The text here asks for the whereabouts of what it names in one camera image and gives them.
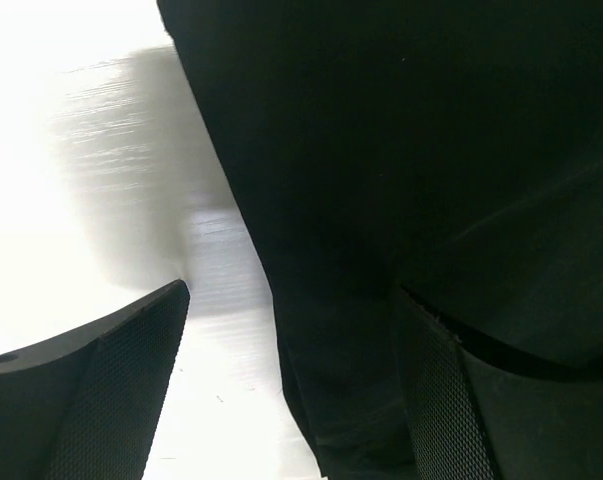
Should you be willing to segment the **black shorts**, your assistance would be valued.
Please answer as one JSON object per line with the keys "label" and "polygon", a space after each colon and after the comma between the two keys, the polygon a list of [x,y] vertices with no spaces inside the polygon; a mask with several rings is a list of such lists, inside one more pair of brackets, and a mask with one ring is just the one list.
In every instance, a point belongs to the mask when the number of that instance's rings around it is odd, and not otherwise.
{"label": "black shorts", "polygon": [[603,369],[603,1],[162,1],[328,479],[411,479],[393,292]]}

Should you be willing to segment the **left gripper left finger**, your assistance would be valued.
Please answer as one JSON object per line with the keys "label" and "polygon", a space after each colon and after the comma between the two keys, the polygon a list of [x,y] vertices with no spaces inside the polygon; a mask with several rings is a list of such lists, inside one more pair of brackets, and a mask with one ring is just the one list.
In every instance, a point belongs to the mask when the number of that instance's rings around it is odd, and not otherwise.
{"label": "left gripper left finger", "polygon": [[0,355],[0,479],[140,479],[190,303],[173,281]]}

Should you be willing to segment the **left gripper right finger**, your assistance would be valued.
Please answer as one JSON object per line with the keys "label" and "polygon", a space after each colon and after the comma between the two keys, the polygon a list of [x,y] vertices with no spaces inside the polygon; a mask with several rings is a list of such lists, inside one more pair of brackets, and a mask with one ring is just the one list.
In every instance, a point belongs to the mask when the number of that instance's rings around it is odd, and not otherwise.
{"label": "left gripper right finger", "polygon": [[603,369],[518,350],[393,292],[422,479],[603,479]]}

